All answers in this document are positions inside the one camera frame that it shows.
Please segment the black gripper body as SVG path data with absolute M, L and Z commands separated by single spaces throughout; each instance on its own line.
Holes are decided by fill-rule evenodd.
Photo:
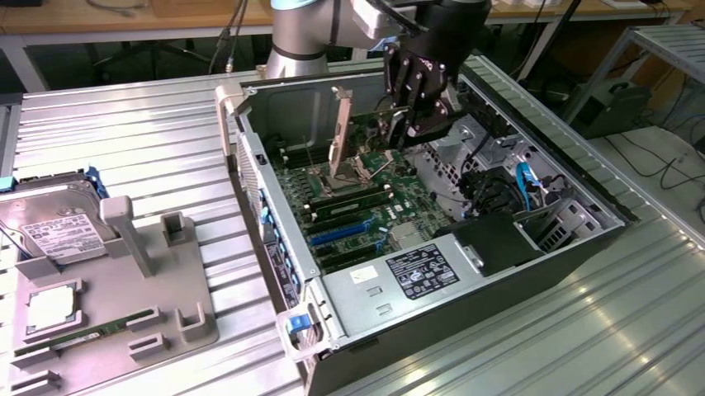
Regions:
M 398 6 L 416 6 L 416 22 L 426 28 L 420 35 L 400 39 L 402 50 L 437 65 L 445 66 L 449 78 L 469 57 L 488 15 L 490 1 L 398 1 Z

